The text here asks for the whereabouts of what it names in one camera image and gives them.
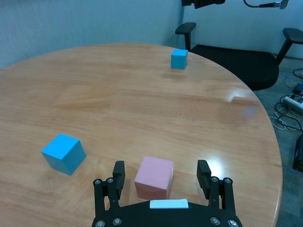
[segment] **gray carpet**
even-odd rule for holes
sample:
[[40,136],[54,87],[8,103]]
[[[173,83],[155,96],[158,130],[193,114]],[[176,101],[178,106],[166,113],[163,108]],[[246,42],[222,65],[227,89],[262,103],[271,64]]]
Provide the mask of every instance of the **gray carpet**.
[[[271,88],[255,91],[269,116],[273,116],[275,104],[279,102],[280,97],[292,93],[292,90],[285,86],[284,78],[285,74],[292,73],[297,68],[303,68],[303,60],[284,59],[280,65],[277,83]],[[296,82],[298,81],[287,79],[286,84],[294,87]],[[286,120],[286,122],[297,127],[293,120]],[[277,227],[303,227],[303,173],[292,169],[295,142],[300,132],[295,130],[280,131],[277,129],[275,129],[275,132],[283,165],[283,191]]]

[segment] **wall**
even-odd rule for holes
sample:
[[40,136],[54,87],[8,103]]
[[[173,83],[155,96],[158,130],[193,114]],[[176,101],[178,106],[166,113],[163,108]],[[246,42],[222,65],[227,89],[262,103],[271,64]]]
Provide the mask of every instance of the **wall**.
[[0,0],[0,67],[91,44],[173,46],[176,0]]
[[[248,0],[250,4],[274,0]],[[217,47],[278,53],[285,40],[282,30],[294,27],[303,30],[303,1],[289,0],[284,10],[254,9],[243,0],[226,0],[222,5],[200,9],[185,7],[184,22],[196,22],[192,42]],[[288,56],[303,58],[303,45],[293,45]]]

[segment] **wooden table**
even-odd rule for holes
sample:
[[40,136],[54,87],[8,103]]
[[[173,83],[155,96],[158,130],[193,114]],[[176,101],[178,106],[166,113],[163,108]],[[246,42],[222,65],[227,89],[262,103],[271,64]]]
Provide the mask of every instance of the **wooden table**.
[[[282,187],[274,130],[254,93],[228,70],[172,48],[110,44],[54,52],[0,70],[0,220],[5,227],[89,227],[92,182],[125,161],[120,205],[143,200],[134,178],[144,156],[174,161],[170,198],[207,204],[198,159],[234,180],[245,227],[273,227]],[[41,149],[58,133],[88,156],[73,176],[51,169]]]

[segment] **chair armrest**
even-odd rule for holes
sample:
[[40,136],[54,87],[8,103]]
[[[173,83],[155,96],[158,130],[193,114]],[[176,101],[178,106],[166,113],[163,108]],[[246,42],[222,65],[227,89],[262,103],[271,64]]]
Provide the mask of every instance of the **chair armrest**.
[[288,41],[294,44],[303,44],[303,32],[296,28],[284,28],[283,34]]
[[187,22],[187,23],[181,24],[179,27],[177,27],[175,34],[177,34],[177,35],[189,34],[195,27],[196,27],[195,22]]

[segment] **black office chair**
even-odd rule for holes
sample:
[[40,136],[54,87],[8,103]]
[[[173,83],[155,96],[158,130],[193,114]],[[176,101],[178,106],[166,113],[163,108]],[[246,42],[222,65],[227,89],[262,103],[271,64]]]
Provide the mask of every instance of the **black office chair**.
[[292,44],[303,44],[303,32],[296,28],[284,28],[286,41],[277,58],[271,53],[242,51],[205,45],[190,49],[190,34],[196,23],[180,25],[175,33],[184,35],[185,48],[225,67],[240,78],[251,90],[262,90],[275,84],[279,76],[279,65]]

